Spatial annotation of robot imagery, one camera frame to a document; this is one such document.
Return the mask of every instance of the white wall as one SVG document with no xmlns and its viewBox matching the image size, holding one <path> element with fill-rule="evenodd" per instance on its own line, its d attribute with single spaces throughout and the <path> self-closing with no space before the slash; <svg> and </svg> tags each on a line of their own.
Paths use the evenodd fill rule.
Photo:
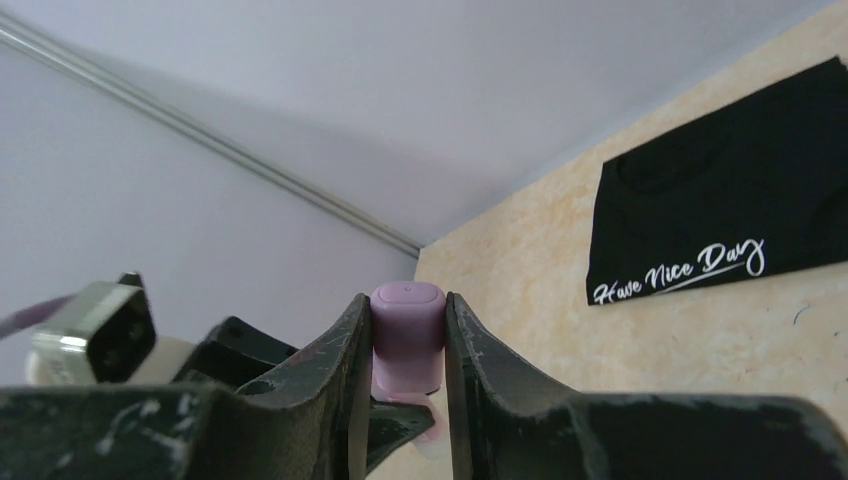
<svg viewBox="0 0 848 480">
<path fill-rule="evenodd" d="M 137 269 L 158 330 L 227 315 L 303 346 L 415 261 L 0 46 L 0 317 Z M 21 381 L 29 335 L 0 342 Z"/>
<path fill-rule="evenodd" d="M 0 0 L 422 243 L 829 0 Z"/>
</svg>

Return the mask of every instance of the metal connector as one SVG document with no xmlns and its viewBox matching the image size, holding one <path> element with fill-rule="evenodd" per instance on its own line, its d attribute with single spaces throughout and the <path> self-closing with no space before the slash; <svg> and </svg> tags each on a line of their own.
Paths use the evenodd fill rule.
<svg viewBox="0 0 848 480">
<path fill-rule="evenodd" d="M 156 343 L 144 289 L 94 282 L 38 326 L 32 345 L 55 384 L 124 382 Z"/>
</svg>

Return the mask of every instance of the white logo print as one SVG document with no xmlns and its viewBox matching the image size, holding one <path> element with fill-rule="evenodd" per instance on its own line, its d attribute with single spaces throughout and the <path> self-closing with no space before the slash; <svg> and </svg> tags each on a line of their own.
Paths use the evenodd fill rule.
<svg viewBox="0 0 848 480">
<path fill-rule="evenodd" d="M 763 245 L 765 245 L 765 239 L 748 239 L 732 247 L 713 243 L 698 253 L 694 265 L 692 263 L 661 264 L 648 270 L 645 274 L 644 285 L 638 280 L 630 280 L 624 286 L 619 286 L 618 281 L 613 282 L 612 285 L 602 283 L 592 292 L 592 297 L 595 303 L 603 305 L 630 298 L 641 292 L 643 286 L 649 286 L 655 294 L 672 292 L 742 266 L 745 267 L 748 275 L 759 277 L 766 268 Z M 693 277 L 692 274 L 695 273 L 696 268 L 699 274 Z"/>
</svg>

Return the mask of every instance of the beige textured wall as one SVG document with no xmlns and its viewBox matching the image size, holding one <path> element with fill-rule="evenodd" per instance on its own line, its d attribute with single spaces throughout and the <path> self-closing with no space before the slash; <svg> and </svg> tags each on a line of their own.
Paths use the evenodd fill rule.
<svg viewBox="0 0 848 480">
<path fill-rule="evenodd" d="M 427 247 L 416 278 L 462 293 L 578 390 L 793 394 L 848 431 L 848 263 L 592 308 L 584 282 L 604 161 L 837 54 L 848 61 L 845 0 Z M 373 478 L 450 478 L 449 463 L 405 447 Z"/>
</svg>

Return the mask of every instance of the scratched black plastic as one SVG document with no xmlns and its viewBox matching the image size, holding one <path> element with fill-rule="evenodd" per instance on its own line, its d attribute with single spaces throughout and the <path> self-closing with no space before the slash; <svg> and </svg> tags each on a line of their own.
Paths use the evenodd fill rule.
<svg viewBox="0 0 848 480">
<path fill-rule="evenodd" d="M 457 480 L 848 478 L 844 439 L 810 403 L 580 394 L 501 343 L 461 296 L 447 309 Z"/>
<path fill-rule="evenodd" d="M 297 348 L 230 317 L 195 348 L 174 381 L 215 381 L 235 390 L 297 352 Z M 382 403 L 371 398 L 366 471 L 374 470 L 434 423 L 426 407 Z"/>
<path fill-rule="evenodd" d="M 357 296 L 241 394 L 189 382 L 0 389 L 0 478 L 361 480 L 370 329 Z"/>
</svg>

